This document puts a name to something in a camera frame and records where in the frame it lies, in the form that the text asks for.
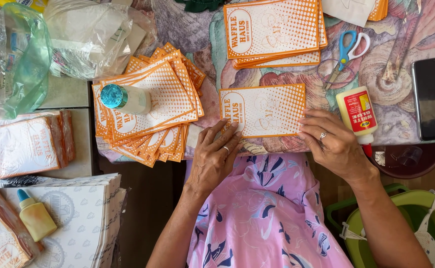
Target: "white glue bottle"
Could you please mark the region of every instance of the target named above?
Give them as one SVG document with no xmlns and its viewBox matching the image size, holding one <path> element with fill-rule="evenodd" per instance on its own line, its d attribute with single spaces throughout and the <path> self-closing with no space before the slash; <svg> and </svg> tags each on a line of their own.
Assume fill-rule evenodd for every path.
<svg viewBox="0 0 435 268">
<path fill-rule="evenodd" d="M 376 123 L 367 87 L 354 88 L 339 93 L 335 97 L 337 98 L 343 123 L 355 133 L 365 155 L 371 157 L 370 143 L 374 141 L 372 133 L 377 130 L 378 123 Z"/>
<path fill-rule="evenodd" d="M 145 114 L 151 110 L 150 93 L 138 87 L 108 84 L 101 90 L 100 99 L 104 106 L 121 113 Z"/>
</svg>

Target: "pink dress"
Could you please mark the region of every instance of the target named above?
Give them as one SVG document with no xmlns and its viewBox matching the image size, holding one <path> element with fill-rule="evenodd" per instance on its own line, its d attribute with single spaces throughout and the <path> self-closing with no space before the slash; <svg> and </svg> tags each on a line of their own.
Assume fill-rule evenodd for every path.
<svg viewBox="0 0 435 268">
<path fill-rule="evenodd" d="M 353 267 L 323 224 L 319 183 L 303 153 L 238 157 L 199 211 L 187 263 L 190 268 Z"/>
</svg>

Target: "floral tablecloth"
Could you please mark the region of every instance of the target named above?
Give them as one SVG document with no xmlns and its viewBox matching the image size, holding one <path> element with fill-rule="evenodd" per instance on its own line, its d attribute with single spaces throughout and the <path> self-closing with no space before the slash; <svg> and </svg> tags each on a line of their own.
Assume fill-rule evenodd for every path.
<svg viewBox="0 0 435 268">
<path fill-rule="evenodd" d="M 201 102 L 205 116 L 193 122 L 189 128 L 185 157 L 192 158 L 198 133 L 219 120 L 218 90 L 264 85 L 304 83 L 307 106 L 322 107 L 339 114 L 335 95 L 358 86 L 367 86 L 373 101 L 379 128 L 373 145 L 419 143 L 411 85 L 410 64 L 416 60 L 435 57 L 435 0 L 428 0 L 423 16 L 410 44 L 399 79 L 393 83 L 381 80 L 383 68 L 393 46 L 398 28 L 406 11 L 408 0 L 389 0 L 388 16 L 377 22 L 369 21 L 365 28 L 325 18 L 329 45 L 322 51 L 322 60 L 338 58 L 338 39 L 347 30 L 365 32 L 371 38 L 370 50 L 361 58 L 350 62 L 356 77 L 349 70 L 338 76 L 337 82 L 345 82 L 322 89 L 315 66 L 262 68 L 236 70 L 226 57 L 226 33 L 222 7 L 216 11 L 201 13 L 184 11 L 184 4 L 174 0 L 133 0 L 131 4 L 155 23 L 161 43 L 170 42 L 186 53 L 206 73 L 202 84 Z M 320 72 L 329 75 L 332 61 L 322 64 Z M 131 159 L 108 149 L 107 143 L 97 138 L 100 153 L 111 162 Z M 259 155 L 277 152 L 308 151 L 297 136 L 250 138 L 244 140 L 241 155 Z"/>
</svg>

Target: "blue scissors handle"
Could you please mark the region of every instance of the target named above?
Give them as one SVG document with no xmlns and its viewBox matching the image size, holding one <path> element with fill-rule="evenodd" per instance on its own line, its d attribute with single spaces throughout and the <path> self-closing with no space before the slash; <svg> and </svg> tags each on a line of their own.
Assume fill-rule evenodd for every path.
<svg viewBox="0 0 435 268">
<path fill-rule="evenodd" d="M 352 40 L 350 41 L 350 44 L 348 46 L 343 45 L 343 38 L 345 37 L 346 34 L 352 35 Z M 341 34 L 340 44 L 339 44 L 339 49 L 340 49 L 340 67 L 338 68 L 339 71 L 342 71 L 343 67 L 345 67 L 345 64 L 348 63 L 348 61 L 350 60 L 348 58 L 348 52 L 350 52 L 356 40 L 357 40 L 357 31 L 346 31 L 343 34 Z"/>
</svg>

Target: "green plastic bag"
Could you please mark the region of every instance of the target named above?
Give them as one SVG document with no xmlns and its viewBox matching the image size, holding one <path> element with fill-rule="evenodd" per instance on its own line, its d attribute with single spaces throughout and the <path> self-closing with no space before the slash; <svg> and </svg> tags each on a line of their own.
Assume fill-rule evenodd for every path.
<svg viewBox="0 0 435 268">
<path fill-rule="evenodd" d="M 47 96 L 52 47 L 42 14 L 19 3 L 0 9 L 0 117 L 33 112 Z"/>
</svg>

